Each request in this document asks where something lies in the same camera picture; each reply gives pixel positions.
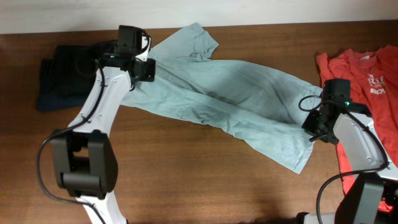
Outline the light blue t-shirt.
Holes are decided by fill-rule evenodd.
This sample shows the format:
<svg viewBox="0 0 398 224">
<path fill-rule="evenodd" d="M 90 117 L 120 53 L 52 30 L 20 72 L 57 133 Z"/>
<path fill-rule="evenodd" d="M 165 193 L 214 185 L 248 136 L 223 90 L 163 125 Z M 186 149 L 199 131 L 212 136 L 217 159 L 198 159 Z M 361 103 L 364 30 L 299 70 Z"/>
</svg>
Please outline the light blue t-shirt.
<svg viewBox="0 0 398 224">
<path fill-rule="evenodd" d="M 263 65 L 214 60 L 217 47 L 199 24 L 176 31 L 149 52 L 155 80 L 139 82 L 122 104 L 220 128 L 300 173 L 313 151 L 302 124 L 321 88 Z"/>
</svg>

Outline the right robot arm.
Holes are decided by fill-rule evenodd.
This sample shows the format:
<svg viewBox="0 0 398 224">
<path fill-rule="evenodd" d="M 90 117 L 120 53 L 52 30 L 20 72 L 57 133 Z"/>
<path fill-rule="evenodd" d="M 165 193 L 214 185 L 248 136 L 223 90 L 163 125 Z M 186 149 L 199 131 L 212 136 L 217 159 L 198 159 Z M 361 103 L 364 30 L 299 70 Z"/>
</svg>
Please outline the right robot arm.
<svg viewBox="0 0 398 224">
<path fill-rule="evenodd" d="M 298 213 L 296 223 L 397 223 L 397 167 L 378 138 L 372 114 L 355 103 L 349 80 L 324 82 L 321 102 L 308 111 L 302 128 L 310 141 L 342 144 L 351 171 L 330 177 L 317 194 L 315 213 Z M 322 214 L 323 191 L 336 179 L 355 178 L 336 212 Z"/>
</svg>

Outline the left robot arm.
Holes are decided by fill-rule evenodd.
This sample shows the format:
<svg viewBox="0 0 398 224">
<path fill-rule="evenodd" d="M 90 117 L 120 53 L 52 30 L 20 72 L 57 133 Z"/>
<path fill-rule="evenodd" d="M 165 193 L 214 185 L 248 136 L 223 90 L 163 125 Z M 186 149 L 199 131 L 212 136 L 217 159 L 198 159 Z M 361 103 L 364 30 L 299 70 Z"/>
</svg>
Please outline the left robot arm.
<svg viewBox="0 0 398 224">
<path fill-rule="evenodd" d="M 114 188 L 118 162 L 109 135 L 122 99 L 139 82 L 153 82 L 155 60 L 148 57 L 151 36 L 120 25 L 117 41 L 92 59 L 95 80 L 76 118 L 44 142 L 52 147 L 57 185 L 83 206 L 92 223 L 127 223 Z"/>
</svg>

